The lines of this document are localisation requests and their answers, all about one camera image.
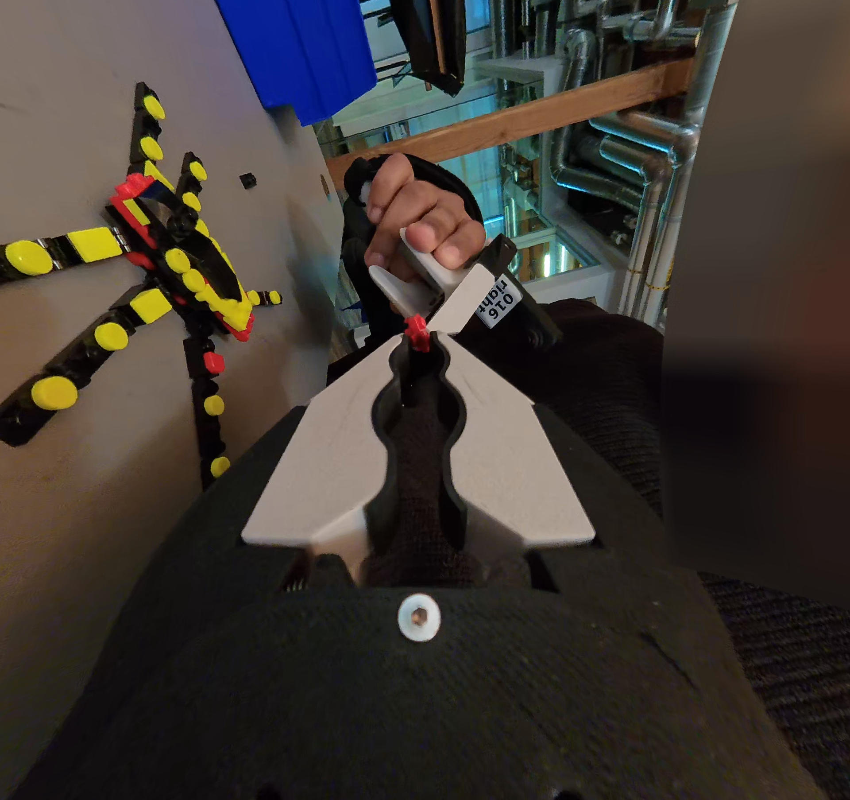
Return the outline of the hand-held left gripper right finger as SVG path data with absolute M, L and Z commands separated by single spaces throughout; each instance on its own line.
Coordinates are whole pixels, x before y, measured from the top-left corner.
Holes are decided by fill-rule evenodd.
M 462 406 L 449 449 L 452 488 L 466 508 L 463 548 L 485 569 L 596 537 L 533 401 L 446 334 L 444 378 Z

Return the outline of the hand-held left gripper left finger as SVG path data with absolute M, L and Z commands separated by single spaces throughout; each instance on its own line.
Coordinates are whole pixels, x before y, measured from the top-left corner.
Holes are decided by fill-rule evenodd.
M 390 338 L 309 402 L 271 474 L 241 538 L 260 547 L 337 555 L 356 584 L 374 548 L 367 505 L 388 477 L 388 448 L 372 409 L 393 376 L 393 352 L 408 337 Z

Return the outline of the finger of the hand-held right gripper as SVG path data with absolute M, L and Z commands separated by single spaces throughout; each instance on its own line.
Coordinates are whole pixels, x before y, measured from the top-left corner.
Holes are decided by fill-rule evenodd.
M 369 266 L 368 274 L 403 318 L 419 315 L 428 321 L 440 307 L 440 287 L 427 274 L 404 281 L 377 265 Z
M 495 276 L 490 270 L 474 265 L 427 321 L 428 331 L 455 336 L 475 315 L 494 283 Z

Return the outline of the small red lego flower piece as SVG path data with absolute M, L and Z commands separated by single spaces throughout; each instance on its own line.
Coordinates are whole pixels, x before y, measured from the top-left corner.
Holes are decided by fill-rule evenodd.
M 401 399 L 405 408 L 415 407 L 419 392 L 431 373 L 432 356 L 430 333 L 426 319 L 414 315 L 405 319 L 407 358 L 401 377 Z

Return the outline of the black yellow lego spider model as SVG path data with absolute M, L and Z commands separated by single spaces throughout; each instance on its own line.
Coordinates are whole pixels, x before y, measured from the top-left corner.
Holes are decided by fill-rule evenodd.
M 127 175 L 104 208 L 104 226 L 2 244 L 3 285 L 120 256 L 143 271 L 143 283 L 125 291 L 36 376 L 7 396 L 1 440 L 11 447 L 28 444 L 55 415 L 76 403 L 95 373 L 125 349 L 134 334 L 175 313 L 186 331 L 185 362 L 201 486 L 206 489 L 230 465 L 219 421 L 225 403 L 216 381 L 225 371 L 225 360 L 214 339 L 247 342 L 256 309 L 279 306 L 282 296 L 278 291 L 246 290 L 201 219 L 200 194 L 207 181 L 201 158 L 185 154 L 175 185 L 160 171 L 165 117 L 158 94 L 137 83 Z

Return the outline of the person's right hand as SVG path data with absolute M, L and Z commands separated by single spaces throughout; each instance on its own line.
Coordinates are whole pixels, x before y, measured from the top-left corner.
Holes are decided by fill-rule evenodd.
M 367 267 L 384 268 L 402 280 L 413 280 L 416 273 L 398 253 L 401 232 L 411 249 L 430 253 L 449 270 L 461 268 L 486 244 L 483 224 L 468 213 L 462 198 L 417 179 L 402 154 L 389 156 L 377 170 L 366 213 L 375 226 L 364 256 Z

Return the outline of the person's black sweater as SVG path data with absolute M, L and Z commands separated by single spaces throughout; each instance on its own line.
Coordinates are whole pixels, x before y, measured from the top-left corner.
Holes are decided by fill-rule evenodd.
M 547 310 L 564 338 L 545 351 L 507 324 L 457 339 L 558 419 L 597 538 L 489 572 L 462 551 L 441 465 L 458 412 L 417 354 L 367 584 L 437 588 L 445 623 L 380 659 L 369 794 L 393 776 L 398 798 L 848 798 L 848 611 L 667 563 L 662 337 Z

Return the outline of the wooden railing beam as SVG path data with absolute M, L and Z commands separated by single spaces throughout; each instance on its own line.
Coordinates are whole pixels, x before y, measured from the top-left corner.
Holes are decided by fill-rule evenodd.
M 593 117 L 683 94 L 690 86 L 694 66 L 694 58 L 655 63 L 386 145 L 333 157 L 325 164 L 335 187 L 342 189 L 344 174 L 357 157 L 370 159 L 403 153 L 441 163 L 528 136 L 553 132 Z

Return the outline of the silver metal pipes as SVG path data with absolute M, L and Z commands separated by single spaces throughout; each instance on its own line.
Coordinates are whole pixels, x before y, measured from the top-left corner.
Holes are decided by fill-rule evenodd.
M 562 0 L 563 89 L 632 68 L 636 53 L 693 50 L 693 76 L 673 118 L 641 109 L 601 114 L 552 136 L 550 175 L 570 192 L 632 211 L 636 227 L 617 310 L 662 329 L 676 243 L 717 71 L 738 0 Z

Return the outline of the blue storage bin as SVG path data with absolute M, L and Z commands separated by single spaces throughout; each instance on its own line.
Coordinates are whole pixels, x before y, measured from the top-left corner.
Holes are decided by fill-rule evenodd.
M 377 84 L 359 0 L 215 0 L 263 108 L 301 125 Z

